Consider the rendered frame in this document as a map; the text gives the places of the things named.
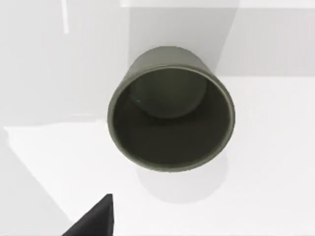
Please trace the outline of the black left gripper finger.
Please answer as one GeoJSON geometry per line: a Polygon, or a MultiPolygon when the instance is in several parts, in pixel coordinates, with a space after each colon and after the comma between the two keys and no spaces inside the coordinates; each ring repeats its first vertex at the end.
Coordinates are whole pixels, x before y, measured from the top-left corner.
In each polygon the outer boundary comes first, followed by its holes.
{"type": "Polygon", "coordinates": [[[61,236],[113,236],[113,194],[106,194],[61,236]]]}

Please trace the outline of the olive green cup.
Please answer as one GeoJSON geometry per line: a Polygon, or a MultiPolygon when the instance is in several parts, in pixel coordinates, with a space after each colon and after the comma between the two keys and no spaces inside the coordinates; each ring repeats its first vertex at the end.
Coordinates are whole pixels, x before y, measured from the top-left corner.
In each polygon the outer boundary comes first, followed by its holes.
{"type": "Polygon", "coordinates": [[[235,105],[222,81],[193,52],[176,46],[137,57],[107,112],[118,150],[158,172],[184,172],[210,162],[227,146],[235,122],[235,105]]]}

